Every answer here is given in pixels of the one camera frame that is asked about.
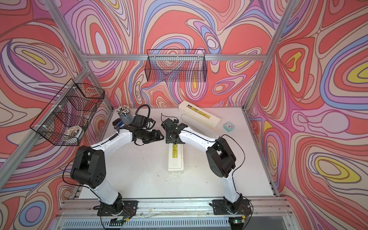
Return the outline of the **white wrap dispenser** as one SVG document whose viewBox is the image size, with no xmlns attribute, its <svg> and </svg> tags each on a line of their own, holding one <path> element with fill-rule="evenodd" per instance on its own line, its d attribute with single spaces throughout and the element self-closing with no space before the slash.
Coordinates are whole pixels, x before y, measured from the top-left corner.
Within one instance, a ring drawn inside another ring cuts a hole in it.
<svg viewBox="0 0 368 230">
<path fill-rule="evenodd" d="M 220 123 L 221 119 L 196 105 L 183 101 L 178 106 L 179 112 L 183 115 L 188 115 L 197 122 L 207 126 L 208 128 L 215 129 Z"/>
<path fill-rule="evenodd" d="M 181 173 L 184 170 L 184 145 L 169 144 L 168 172 Z"/>
</svg>

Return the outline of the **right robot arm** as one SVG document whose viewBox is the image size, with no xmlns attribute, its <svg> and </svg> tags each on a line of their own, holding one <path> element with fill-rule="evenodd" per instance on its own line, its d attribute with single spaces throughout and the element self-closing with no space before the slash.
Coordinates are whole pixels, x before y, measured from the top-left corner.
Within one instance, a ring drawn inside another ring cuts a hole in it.
<svg viewBox="0 0 368 230">
<path fill-rule="evenodd" d="M 243 198 L 236 189 L 233 174 L 236 170 L 236 156 L 228 142 L 219 137 L 213 139 L 202 135 L 184 123 L 176 124 L 166 119 L 161 124 L 166 133 L 167 144 L 189 144 L 206 154 L 210 170 L 221 178 L 224 187 L 224 208 L 212 204 L 219 211 L 236 214 L 240 211 Z"/>
</svg>

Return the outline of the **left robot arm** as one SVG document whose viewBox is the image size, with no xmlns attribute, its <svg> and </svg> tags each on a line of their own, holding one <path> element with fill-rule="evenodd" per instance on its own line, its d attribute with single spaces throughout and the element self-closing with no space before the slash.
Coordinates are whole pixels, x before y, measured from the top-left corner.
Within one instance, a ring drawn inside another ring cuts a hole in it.
<svg viewBox="0 0 368 230">
<path fill-rule="evenodd" d="M 127 210 L 122 195 L 107 181 L 105 158 L 137 140 L 141 140 L 143 145 L 164 140 L 161 131 L 154 129 L 155 124 L 156 121 L 149 116 L 135 115 L 132 123 L 117 127 L 111 137 L 93 146 L 78 148 L 70 177 L 98 197 L 98 216 L 135 215 L 135 211 Z"/>
</svg>

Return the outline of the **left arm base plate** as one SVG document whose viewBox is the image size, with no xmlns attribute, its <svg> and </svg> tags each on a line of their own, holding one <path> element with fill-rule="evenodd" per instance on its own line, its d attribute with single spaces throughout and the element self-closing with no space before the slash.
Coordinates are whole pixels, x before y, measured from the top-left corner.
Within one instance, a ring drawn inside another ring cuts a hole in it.
<svg viewBox="0 0 368 230">
<path fill-rule="evenodd" d="M 113 205 L 107 205 L 101 202 L 97 215 L 100 217 L 133 217 L 137 213 L 137 208 L 137 200 L 118 200 Z"/>
</svg>

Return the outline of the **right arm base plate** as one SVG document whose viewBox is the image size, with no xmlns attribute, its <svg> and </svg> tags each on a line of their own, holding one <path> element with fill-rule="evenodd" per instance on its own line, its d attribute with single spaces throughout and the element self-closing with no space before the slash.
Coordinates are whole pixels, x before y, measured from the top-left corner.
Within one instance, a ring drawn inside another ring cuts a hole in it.
<svg viewBox="0 0 368 230">
<path fill-rule="evenodd" d="M 214 215 L 244 215 L 252 214 L 253 209 L 248 200 L 240 199 L 234 203 L 223 199 L 214 199 L 209 204 L 213 208 Z"/>
</svg>

